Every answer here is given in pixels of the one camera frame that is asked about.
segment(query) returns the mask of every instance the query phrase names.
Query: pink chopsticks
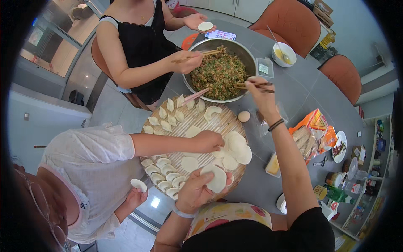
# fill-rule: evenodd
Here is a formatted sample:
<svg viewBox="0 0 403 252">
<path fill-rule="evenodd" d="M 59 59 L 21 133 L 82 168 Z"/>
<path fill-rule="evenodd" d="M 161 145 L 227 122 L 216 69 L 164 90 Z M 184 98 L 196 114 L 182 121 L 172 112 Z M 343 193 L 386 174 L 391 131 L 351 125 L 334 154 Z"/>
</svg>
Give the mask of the pink chopsticks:
<svg viewBox="0 0 403 252">
<path fill-rule="evenodd" d="M 196 99 L 197 97 L 202 96 L 204 93 L 208 92 L 209 90 L 210 90 L 210 88 L 208 87 L 208 88 L 206 88 L 206 89 L 203 89 L 202 91 L 199 91 L 199 92 L 197 92 L 197 93 L 195 93 L 195 94 L 192 94 L 192 95 L 186 97 L 186 98 L 185 98 L 185 101 L 182 103 L 182 106 L 184 106 L 184 105 L 186 105 L 187 103 L 193 101 L 193 100 Z"/>
</svg>

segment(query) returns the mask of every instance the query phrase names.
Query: plate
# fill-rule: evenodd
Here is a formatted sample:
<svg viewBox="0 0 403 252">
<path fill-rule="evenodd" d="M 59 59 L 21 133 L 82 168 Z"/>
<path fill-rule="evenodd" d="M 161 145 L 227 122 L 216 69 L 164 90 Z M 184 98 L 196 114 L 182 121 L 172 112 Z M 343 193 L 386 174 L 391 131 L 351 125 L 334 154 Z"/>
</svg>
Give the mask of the plate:
<svg viewBox="0 0 403 252">
<path fill-rule="evenodd" d="M 343 160 L 344 156 L 346 155 L 347 137 L 346 137 L 346 134 L 344 134 L 343 131 L 337 132 L 336 136 L 337 136 L 337 142 L 336 142 L 336 145 L 332 149 L 332 157 L 333 157 L 333 160 L 336 163 L 340 163 Z M 344 145 L 346 146 L 346 148 L 344 150 L 341 150 L 340 153 L 337 156 L 334 156 L 334 154 L 333 154 L 334 148 L 337 147 L 337 146 L 340 146 L 342 141 L 343 141 Z"/>
</svg>

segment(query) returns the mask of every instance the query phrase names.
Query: metal mixing bowl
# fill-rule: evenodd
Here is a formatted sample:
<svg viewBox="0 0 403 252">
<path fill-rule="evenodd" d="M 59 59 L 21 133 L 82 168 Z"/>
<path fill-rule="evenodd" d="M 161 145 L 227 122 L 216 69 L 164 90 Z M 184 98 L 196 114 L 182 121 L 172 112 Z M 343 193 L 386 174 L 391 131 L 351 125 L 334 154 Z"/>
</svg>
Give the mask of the metal mixing bowl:
<svg viewBox="0 0 403 252">
<path fill-rule="evenodd" d="M 243 45 L 240 43 L 233 41 L 233 40 L 227 40 L 227 39 L 222 39 L 222 38 L 210 38 L 206 39 L 203 41 L 200 41 L 199 43 L 193 45 L 189 51 L 210 51 L 210 50 L 215 50 L 217 47 L 224 45 L 224 47 L 227 48 L 227 52 L 230 54 L 235 54 L 238 56 L 238 58 L 245 64 L 246 68 L 246 74 L 248 76 L 255 76 L 256 75 L 256 61 L 255 58 L 253 57 L 252 53 Z M 197 91 L 194 90 L 193 84 L 192 84 L 192 78 L 190 77 L 190 74 L 182 74 L 183 80 L 189 88 L 190 91 L 193 93 L 197 93 Z M 209 102 L 219 102 L 219 103 L 226 103 L 226 102 L 233 102 L 236 100 L 241 99 L 245 94 L 247 93 L 247 90 L 242 90 L 239 93 L 238 96 L 233 97 L 232 99 L 229 100 L 213 100 L 209 99 L 207 97 L 201 96 L 203 100 L 209 101 Z"/>
</svg>

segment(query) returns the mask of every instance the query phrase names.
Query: plastic bag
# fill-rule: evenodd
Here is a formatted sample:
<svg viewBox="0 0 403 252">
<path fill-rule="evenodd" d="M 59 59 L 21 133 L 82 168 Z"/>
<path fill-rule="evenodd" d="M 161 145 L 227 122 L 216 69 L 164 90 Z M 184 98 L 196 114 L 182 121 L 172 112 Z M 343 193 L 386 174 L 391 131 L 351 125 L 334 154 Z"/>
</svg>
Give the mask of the plastic bag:
<svg viewBox="0 0 403 252">
<path fill-rule="evenodd" d="M 315 156 L 332 149 L 337 142 L 333 126 L 327 123 L 318 108 L 288 131 L 293 136 L 306 164 Z"/>
</svg>

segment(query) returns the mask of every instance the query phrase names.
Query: eyeglasses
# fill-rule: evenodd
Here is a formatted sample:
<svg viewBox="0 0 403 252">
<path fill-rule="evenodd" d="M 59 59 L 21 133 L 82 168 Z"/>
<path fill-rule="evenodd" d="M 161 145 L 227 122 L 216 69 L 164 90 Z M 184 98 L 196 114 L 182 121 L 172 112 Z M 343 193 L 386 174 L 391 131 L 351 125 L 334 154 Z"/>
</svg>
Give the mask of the eyeglasses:
<svg viewBox="0 0 403 252">
<path fill-rule="evenodd" d="M 60 248 L 64 252 L 70 252 L 71 247 L 69 240 L 67 239 L 66 234 L 64 233 L 63 229 L 56 223 L 51 222 L 49 220 L 49 215 L 50 215 L 50 209 L 48 202 L 46 200 L 45 194 L 42 191 L 42 188 L 40 187 L 39 184 L 31 182 L 27 176 L 25 176 L 22 172 L 14 169 L 23 179 L 28 184 L 29 187 L 29 192 L 31 193 L 31 196 L 33 198 L 33 201 L 38 208 L 39 212 L 41 215 L 46 219 L 48 222 L 48 225 L 50 227 L 50 230 L 52 231 L 53 238 L 56 240 L 57 244 L 60 246 Z"/>
</svg>

